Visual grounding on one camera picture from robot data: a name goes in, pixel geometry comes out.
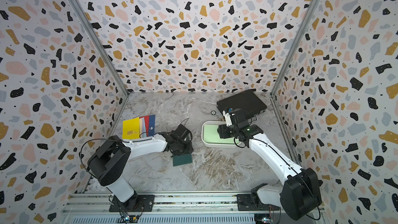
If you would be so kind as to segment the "dark green envelope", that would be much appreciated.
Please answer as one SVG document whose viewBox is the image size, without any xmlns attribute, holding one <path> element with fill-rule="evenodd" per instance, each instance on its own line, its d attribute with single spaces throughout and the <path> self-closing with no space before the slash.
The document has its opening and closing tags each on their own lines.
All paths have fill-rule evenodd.
<svg viewBox="0 0 398 224">
<path fill-rule="evenodd" d="M 192 163 L 192 154 L 187 153 L 184 155 L 178 155 L 173 157 L 173 166 L 182 166 L 185 164 L 191 164 Z"/>
</svg>

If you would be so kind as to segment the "light green envelope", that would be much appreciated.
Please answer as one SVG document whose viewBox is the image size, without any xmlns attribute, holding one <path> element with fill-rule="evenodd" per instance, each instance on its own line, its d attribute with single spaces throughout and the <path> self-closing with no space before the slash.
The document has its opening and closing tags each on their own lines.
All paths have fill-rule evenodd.
<svg viewBox="0 0 398 224">
<path fill-rule="evenodd" d="M 235 145 L 234 137 L 222 139 L 218 133 L 218 125 L 205 124 L 203 126 L 203 142 L 214 145 Z"/>
</svg>

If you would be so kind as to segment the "white storage box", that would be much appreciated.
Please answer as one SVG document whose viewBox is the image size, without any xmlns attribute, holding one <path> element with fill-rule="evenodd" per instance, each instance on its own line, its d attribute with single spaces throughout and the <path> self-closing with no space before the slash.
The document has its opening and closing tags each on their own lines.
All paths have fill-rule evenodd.
<svg viewBox="0 0 398 224">
<path fill-rule="evenodd" d="M 206 121 L 202 125 L 201 139 L 206 147 L 236 148 L 233 138 L 221 139 L 218 127 L 225 125 L 224 121 Z"/>
</svg>

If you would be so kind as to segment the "light blue envelope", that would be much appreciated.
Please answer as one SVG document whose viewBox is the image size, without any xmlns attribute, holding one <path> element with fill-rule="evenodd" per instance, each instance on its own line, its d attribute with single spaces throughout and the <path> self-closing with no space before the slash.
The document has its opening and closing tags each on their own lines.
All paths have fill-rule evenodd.
<svg viewBox="0 0 398 224">
<path fill-rule="evenodd" d="M 146 137 L 146 122 L 145 122 L 145 117 L 141 117 L 143 119 L 143 132 L 142 132 L 142 137 L 141 138 L 145 138 Z"/>
</svg>

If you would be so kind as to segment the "red envelope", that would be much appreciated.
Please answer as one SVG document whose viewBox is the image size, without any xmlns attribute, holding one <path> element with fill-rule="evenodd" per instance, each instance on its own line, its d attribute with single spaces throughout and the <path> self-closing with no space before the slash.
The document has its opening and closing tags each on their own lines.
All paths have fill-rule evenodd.
<svg viewBox="0 0 398 224">
<path fill-rule="evenodd" d="M 145 117 L 145 122 L 146 122 L 146 131 L 148 132 L 148 122 L 149 122 L 149 116 L 143 116 Z"/>
</svg>

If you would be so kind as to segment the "yellow envelope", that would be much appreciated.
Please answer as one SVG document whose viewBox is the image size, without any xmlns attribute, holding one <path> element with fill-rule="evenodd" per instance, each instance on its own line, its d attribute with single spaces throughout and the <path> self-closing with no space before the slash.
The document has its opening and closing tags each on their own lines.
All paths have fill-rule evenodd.
<svg viewBox="0 0 398 224">
<path fill-rule="evenodd" d="M 124 140 L 135 140 L 140 138 L 140 118 L 123 121 L 122 138 Z"/>
</svg>

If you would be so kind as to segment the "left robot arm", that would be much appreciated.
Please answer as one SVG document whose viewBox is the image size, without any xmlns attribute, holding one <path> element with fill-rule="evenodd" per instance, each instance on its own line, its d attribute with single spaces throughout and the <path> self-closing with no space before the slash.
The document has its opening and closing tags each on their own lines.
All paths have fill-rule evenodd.
<svg viewBox="0 0 398 224">
<path fill-rule="evenodd" d="M 137 193 L 123 177 L 123 171 L 130 159 L 156 152 L 167 152 L 173 158 L 193 153 L 192 132 L 180 124 L 171 132 L 159 132 L 136 140 L 120 139 L 111 136 L 90 157 L 85 169 L 114 195 L 115 204 L 132 208 L 136 204 Z"/>
</svg>

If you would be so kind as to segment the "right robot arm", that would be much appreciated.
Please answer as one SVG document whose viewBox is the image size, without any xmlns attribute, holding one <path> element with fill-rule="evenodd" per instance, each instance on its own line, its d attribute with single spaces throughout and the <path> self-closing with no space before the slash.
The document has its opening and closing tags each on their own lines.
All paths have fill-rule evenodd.
<svg viewBox="0 0 398 224">
<path fill-rule="evenodd" d="M 251 190 L 254 208 L 277 206 L 293 220 L 308 216 L 322 203 L 316 172 L 304 169 L 288 158 L 266 136 L 241 108 L 227 108 L 222 112 L 225 124 L 218 127 L 220 138 L 233 138 L 239 148 L 249 148 L 274 171 L 282 186 L 261 184 Z"/>
</svg>

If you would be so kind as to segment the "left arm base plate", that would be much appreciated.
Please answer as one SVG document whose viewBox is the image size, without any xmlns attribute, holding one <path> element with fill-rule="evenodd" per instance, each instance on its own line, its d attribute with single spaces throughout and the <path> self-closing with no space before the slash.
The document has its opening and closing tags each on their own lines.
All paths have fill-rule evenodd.
<svg viewBox="0 0 398 224">
<path fill-rule="evenodd" d="M 121 202 L 116 196 L 112 198 L 109 212 L 151 212 L 155 200 L 155 195 L 134 194 L 125 202 Z"/>
</svg>

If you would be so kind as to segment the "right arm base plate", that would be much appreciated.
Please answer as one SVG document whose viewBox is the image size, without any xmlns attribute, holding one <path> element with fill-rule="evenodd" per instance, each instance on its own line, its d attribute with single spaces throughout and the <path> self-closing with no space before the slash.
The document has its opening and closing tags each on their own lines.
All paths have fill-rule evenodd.
<svg viewBox="0 0 398 224">
<path fill-rule="evenodd" d="M 263 204 L 254 194 L 238 194 L 236 195 L 236 203 L 239 211 L 278 211 L 280 207 Z"/>
</svg>

